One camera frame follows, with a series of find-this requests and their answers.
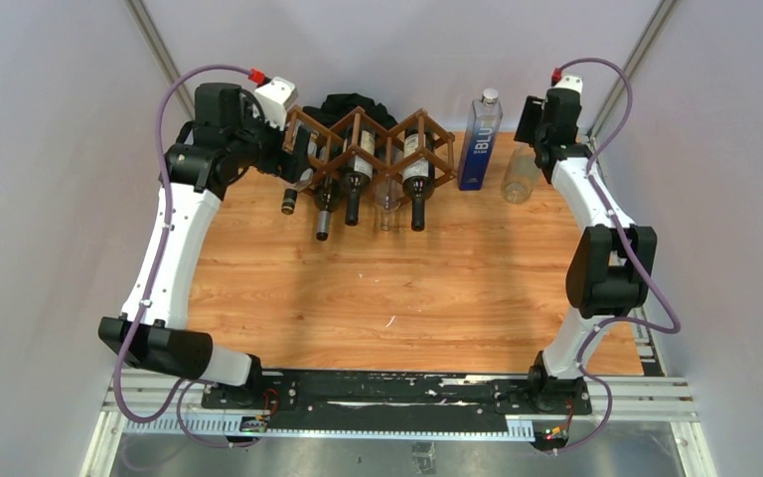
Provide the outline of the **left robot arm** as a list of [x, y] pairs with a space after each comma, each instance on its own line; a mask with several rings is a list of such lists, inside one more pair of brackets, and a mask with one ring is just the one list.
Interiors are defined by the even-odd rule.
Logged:
[[218, 385], [241, 410], [264, 398], [258, 357], [231, 351], [188, 327], [189, 298], [207, 231], [228, 188], [249, 168], [296, 187], [311, 177], [304, 151], [282, 144], [295, 85], [280, 77], [254, 91], [207, 82], [195, 91], [195, 118], [162, 156], [155, 225], [135, 285], [99, 339], [123, 364]]

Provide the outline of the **small clear liquor bottle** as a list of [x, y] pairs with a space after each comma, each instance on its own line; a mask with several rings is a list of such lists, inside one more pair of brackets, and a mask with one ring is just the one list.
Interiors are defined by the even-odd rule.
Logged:
[[[314, 156], [317, 152], [317, 145], [315, 142], [316, 134], [311, 132], [309, 129], [307, 129], [304, 126], [301, 126], [297, 134], [302, 134], [306, 140], [304, 142], [301, 142], [305, 145], [305, 156], [308, 156], [311, 154]], [[290, 186], [284, 190], [282, 203], [281, 203], [281, 213], [286, 216], [293, 215], [295, 212], [296, 204], [298, 202], [298, 196], [299, 192], [304, 190], [308, 187], [310, 184], [310, 180], [313, 174], [313, 170], [310, 169], [309, 172], [304, 172], [301, 176], [301, 184], [298, 186]]]

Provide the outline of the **blue square water bottle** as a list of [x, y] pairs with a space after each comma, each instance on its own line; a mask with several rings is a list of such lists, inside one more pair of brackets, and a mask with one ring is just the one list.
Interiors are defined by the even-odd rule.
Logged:
[[458, 161], [460, 191], [482, 189], [502, 120], [499, 92], [494, 88], [484, 89], [481, 98], [472, 101], [469, 111]]

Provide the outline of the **dark wine bottle silver cap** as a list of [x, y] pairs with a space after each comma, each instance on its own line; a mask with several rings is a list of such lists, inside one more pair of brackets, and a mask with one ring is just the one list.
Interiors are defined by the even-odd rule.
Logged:
[[315, 237], [325, 241], [330, 235], [331, 222], [334, 212], [341, 203], [342, 190], [339, 180], [327, 175], [321, 180], [314, 191], [314, 204], [318, 209]]

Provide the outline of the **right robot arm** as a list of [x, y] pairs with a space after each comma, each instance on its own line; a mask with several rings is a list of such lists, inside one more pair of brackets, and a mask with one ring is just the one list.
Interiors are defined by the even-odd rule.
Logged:
[[648, 296], [628, 254], [650, 270], [658, 243], [656, 232], [636, 225], [588, 170], [592, 153], [577, 140], [580, 112], [579, 90], [555, 85], [543, 98], [528, 97], [515, 136], [533, 149], [536, 166], [581, 231], [565, 278], [569, 309], [556, 337], [537, 354], [524, 390], [532, 409], [545, 415], [586, 408], [580, 370], [605, 336], [605, 320], [627, 315]]

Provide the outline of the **clear wine bottle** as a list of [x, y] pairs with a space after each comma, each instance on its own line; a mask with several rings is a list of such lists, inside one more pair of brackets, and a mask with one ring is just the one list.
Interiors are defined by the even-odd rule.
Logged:
[[534, 150], [519, 145], [510, 157], [501, 185], [502, 198], [509, 204], [522, 204], [534, 192], [541, 171], [535, 162]]

